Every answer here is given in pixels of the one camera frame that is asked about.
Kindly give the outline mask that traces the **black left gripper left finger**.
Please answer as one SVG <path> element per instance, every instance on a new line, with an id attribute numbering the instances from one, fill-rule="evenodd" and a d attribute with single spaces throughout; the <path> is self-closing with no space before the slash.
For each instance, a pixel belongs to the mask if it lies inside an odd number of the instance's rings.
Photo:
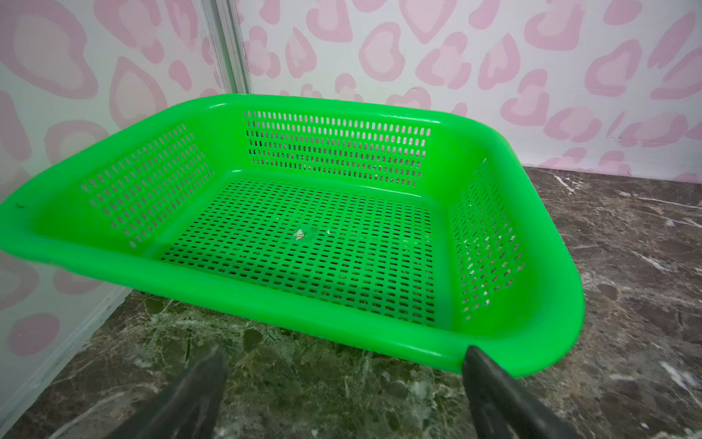
<path id="1" fill-rule="evenodd" d="M 215 347 L 109 437 L 212 438 L 227 376 L 224 352 Z"/>

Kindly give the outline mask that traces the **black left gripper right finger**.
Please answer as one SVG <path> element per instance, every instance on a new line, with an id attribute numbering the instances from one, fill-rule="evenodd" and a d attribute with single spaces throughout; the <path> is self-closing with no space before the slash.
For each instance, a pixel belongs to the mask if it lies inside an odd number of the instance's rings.
<path id="1" fill-rule="evenodd" d="M 482 349 L 467 349 L 462 377 L 479 438 L 580 438 Z"/>

